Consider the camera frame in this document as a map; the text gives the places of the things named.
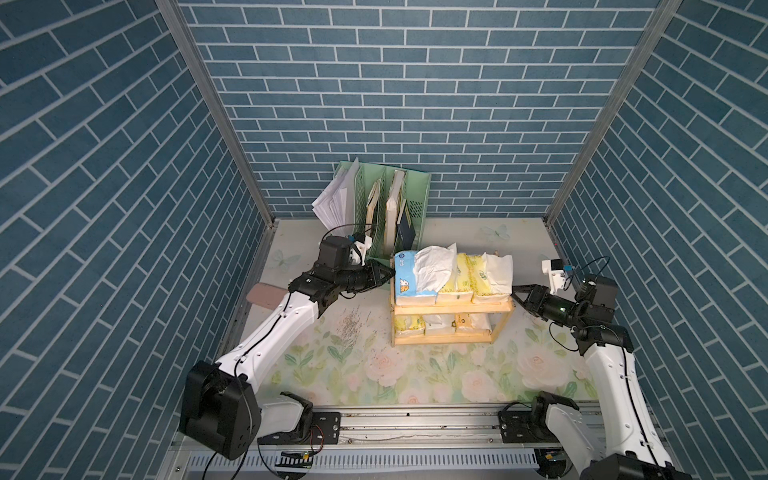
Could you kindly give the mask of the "yellow green tissue pack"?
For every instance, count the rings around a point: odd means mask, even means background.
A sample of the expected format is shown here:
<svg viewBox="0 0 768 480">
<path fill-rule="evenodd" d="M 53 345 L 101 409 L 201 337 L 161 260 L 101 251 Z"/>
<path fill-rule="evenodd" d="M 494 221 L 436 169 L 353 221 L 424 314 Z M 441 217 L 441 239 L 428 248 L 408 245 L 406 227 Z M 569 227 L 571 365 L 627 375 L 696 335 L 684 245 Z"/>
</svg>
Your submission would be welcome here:
<svg viewBox="0 0 768 480">
<path fill-rule="evenodd" d="M 512 294 L 514 262 L 511 255 L 484 253 L 468 257 L 474 304 L 499 304 Z"/>
</svg>

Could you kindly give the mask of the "blue tissue pack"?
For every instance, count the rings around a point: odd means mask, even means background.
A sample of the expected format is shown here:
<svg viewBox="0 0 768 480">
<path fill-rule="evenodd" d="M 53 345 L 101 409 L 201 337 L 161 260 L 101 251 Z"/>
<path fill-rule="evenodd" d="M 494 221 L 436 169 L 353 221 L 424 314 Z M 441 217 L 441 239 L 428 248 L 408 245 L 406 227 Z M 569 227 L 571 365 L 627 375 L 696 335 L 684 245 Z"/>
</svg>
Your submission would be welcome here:
<svg viewBox="0 0 768 480">
<path fill-rule="evenodd" d="M 394 258 L 394 298 L 398 306 L 430 306 L 454 275 L 457 247 L 428 246 Z"/>
</svg>

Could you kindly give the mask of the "wooden two-tier shelf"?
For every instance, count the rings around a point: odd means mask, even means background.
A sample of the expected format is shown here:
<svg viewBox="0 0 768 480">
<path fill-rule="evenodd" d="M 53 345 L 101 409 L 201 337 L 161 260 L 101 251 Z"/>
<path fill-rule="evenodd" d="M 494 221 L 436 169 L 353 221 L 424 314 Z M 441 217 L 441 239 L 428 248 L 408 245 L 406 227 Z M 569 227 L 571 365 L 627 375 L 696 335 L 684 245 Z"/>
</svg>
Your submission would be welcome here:
<svg viewBox="0 0 768 480">
<path fill-rule="evenodd" d="M 401 252 L 391 260 L 393 344 L 493 343 L 515 309 L 512 259 L 460 253 L 448 284 L 437 292 L 418 292 L 414 256 Z"/>
</svg>

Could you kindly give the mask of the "white tissue pack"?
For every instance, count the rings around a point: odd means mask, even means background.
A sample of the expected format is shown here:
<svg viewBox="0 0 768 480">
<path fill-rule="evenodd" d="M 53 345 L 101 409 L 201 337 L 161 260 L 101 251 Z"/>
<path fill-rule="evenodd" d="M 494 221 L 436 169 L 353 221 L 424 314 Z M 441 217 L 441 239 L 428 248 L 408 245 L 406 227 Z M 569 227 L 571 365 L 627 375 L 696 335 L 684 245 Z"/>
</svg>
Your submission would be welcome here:
<svg viewBox="0 0 768 480">
<path fill-rule="evenodd" d="M 452 335 L 456 331 L 454 314 L 431 314 L 423 316 L 426 336 Z"/>
</svg>

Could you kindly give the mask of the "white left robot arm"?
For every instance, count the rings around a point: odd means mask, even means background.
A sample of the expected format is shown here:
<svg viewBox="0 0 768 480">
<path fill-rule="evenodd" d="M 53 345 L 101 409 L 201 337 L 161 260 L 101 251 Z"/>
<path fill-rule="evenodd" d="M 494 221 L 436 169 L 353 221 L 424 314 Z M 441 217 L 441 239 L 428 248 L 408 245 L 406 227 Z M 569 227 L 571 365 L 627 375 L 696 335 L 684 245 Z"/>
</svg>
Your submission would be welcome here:
<svg viewBox="0 0 768 480">
<path fill-rule="evenodd" d="M 243 456 L 254 441 L 271 435 L 305 440 L 311 429 L 312 402 L 289 392 L 260 402 L 261 384 L 297 337 L 342 293 L 376 289 L 394 275 L 392 268 L 374 261 L 346 269 L 315 265 L 295 278 L 249 337 L 215 362 L 200 361 L 191 368 L 179 431 L 228 460 Z"/>
</svg>

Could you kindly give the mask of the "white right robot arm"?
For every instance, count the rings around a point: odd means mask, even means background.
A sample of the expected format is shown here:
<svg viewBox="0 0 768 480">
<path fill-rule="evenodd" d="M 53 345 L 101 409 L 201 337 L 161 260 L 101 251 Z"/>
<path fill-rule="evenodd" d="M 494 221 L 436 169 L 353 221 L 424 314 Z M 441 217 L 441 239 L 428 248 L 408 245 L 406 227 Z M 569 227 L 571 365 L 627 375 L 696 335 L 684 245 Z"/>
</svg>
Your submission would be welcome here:
<svg viewBox="0 0 768 480">
<path fill-rule="evenodd" d="M 598 394 L 605 441 L 584 425 L 576 403 L 561 395 L 540 392 L 531 421 L 557 439 L 581 479 L 689 479 L 654 427 L 630 334 L 613 322 L 618 293 L 614 280 L 597 274 L 585 277 L 572 300 L 544 285 L 512 288 L 512 298 L 528 313 L 573 336 Z"/>
</svg>

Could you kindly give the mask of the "orange lower tissue pack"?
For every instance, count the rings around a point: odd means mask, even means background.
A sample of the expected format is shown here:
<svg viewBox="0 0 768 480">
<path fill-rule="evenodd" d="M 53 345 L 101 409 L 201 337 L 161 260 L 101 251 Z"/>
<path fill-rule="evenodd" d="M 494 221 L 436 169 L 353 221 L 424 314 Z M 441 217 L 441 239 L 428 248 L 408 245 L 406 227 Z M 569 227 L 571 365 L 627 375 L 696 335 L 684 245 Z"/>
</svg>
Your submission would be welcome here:
<svg viewBox="0 0 768 480">
<path fill-rule="evenodd" d="M 457 332 L 490 333 L 491 323 L 487 313 L 462 313 L 455 317 Z"/>
</svg>

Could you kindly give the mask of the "brown edged book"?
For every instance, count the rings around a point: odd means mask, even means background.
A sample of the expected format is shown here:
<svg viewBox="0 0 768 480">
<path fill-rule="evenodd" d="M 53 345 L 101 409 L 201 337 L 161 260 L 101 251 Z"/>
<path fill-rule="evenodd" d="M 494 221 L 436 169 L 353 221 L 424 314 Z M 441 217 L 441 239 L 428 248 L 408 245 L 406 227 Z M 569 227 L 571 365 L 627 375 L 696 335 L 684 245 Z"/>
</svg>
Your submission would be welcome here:
<svg viewBox="0 0 768 480">
<path fill-rule="evenodd" d="M 366 227 L 366 234 L 371 239 L 375 238 L 377 232 L 382 185 L 383 180 L 378 178 L 373 183 L 367 197 L 364 225 Z"/>
</svg>

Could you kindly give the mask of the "white paper stack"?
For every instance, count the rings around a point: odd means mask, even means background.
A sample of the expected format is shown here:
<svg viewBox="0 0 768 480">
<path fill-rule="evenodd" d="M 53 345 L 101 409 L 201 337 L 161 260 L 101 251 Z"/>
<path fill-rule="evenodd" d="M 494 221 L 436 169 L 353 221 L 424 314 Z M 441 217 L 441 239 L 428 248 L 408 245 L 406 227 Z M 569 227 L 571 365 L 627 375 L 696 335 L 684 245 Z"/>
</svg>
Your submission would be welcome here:
<svg viewBox="0 0 768 480">
<path fill-rule="evenodd" d="M 352 235 L 357 228 L 356 186 L 359 161 L 341 168 L 312 202 L 312 210 L 331 234 Z"/>
</svg>

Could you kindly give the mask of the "floral table mat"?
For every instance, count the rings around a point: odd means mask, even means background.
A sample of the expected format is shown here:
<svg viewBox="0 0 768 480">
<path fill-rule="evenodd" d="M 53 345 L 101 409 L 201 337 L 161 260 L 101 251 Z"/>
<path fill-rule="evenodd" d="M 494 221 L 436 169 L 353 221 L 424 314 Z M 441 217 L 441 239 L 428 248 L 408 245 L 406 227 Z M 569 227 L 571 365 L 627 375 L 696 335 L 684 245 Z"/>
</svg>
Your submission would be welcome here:
<svg viewBox="0 0 768 480">
<path fill-rule="evenodd" d="M 391 335 L 384 291 L 340 300 L 295 340 L 260 392 L 325 406 L 529 402 L 540 391 L 597 397 L 569 332 L 521 310 L 492 344 L 395 346 Z"/>
</svg>

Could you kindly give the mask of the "pink phone-like object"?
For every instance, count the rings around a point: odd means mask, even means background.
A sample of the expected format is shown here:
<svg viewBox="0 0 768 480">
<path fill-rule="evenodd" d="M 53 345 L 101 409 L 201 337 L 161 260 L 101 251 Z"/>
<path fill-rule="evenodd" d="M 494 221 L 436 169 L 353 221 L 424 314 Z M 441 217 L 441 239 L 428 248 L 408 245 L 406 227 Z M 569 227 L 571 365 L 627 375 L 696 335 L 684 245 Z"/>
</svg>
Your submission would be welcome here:
<svg viewBox="0 0 768 480">
<path fill-rule="evenodd" d="M 252 305 L 274 310 L 288 294 L 285 288 L 267 283 L 256 283 L 247 293 L 246 300 Z"/>
</svg>

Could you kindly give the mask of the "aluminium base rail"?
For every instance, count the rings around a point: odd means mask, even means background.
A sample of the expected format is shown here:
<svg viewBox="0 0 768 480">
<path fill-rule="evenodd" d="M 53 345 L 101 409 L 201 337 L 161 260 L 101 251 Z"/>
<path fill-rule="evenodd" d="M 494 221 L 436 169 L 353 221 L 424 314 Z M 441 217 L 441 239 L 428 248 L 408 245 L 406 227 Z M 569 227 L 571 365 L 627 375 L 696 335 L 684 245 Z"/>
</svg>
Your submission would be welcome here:
<svg viewBox="0 0 768 480">
<path fill-rule="evenodd" d="M 319 407 L 302 479 L 534 479 L 546 455 L 577 476 L 558 443 L 526 431 L 529 409 L 500 404 Z"/>
</svg>

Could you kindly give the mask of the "aluminium right corner post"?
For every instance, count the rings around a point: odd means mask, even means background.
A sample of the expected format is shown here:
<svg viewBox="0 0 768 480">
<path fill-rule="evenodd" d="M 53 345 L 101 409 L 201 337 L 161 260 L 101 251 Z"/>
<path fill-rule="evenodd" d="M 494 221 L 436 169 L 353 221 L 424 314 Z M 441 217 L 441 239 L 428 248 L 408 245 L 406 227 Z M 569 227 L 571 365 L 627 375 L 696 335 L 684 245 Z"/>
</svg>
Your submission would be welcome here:
<svg viewBox="0 0 768 480">
<path fill-rule="evenodd" d="M 659 1 L 649 17 L 648 24 L 643 30 L 637 45 L 629 55 L 627 63 L 613 86 L 605 105 L 599 112 L 592 129 L 585 137 L 581 150 L 575 157 L 569 172 L 564 177 L 561 187 L 543 217 L 545 227 L 548 230 L 552 231 L 554 229 L 568 197 L 590 164 L 598 146 L 623 106 L 631 88 L 639 78 L 643 67 L 648 62 L 681 3 L 681 0 Z"/>
</svg>

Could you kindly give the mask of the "aluminium corner post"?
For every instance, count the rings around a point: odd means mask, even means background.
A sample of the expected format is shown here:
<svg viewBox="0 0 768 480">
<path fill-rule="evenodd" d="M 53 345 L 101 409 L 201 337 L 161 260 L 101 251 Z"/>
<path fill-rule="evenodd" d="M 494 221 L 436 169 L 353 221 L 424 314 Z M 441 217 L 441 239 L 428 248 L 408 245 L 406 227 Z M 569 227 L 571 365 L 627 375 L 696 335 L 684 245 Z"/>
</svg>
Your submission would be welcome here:
<svg viewBox="0 0 768 480">
<path fill-rule="evenodd" d="M 246 158 L 236 131 L 229 119 L 216 86 L 196 45 L 178 1 L 157 0 L 156 5 L 176 43 L 185 64 L 206 103 L 212 119 L 240 173 L 254 204 L 266 227 L 272 229 L 275 222 L 267 200 L 262 194 L 253 169 Z"/>
<path fill-rule="evenodd" d="M 554 229 L 568 197 L 590 164 L 598 146 L 623 106 L 631 88 L 639 78 L 643 67 L 648 62 L 681 3 L 681 0 L 659 1 L 649 17 L 648 24 L 643 30 L 637 45 L 629 55 L 627 63 L 613 86 L 605 105 L 599 112 L 592 129 L 585 137 L 581 150 L 575 157 L 569 172 L 564 177 L 561 187 L 543 217 L 545 227 L 548 230 L 552 231 Z"/>
</svg>

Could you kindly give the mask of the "aluminium left corner post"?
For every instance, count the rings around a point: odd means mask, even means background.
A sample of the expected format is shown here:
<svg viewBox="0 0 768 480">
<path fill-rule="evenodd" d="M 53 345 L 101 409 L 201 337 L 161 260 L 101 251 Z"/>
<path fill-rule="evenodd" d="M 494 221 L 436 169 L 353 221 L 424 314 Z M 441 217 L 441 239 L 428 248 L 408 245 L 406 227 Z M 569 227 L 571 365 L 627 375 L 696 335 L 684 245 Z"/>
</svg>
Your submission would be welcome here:
<svg viewBox="0 0 768 480">
<path fill-rule="evenodd" d="M 196 45 L 178 1 L 157 0 L 156 5 L 176 43 L 185 64 L 206 103 L 212 119 L 240 173 L 254 204 L 266 227 L 272 229 L 275 222 L 267 200 L 262 194 L 253 169 L 246 158 L 236 131 L 229 119 L 216 86 Z"/>
</svg>

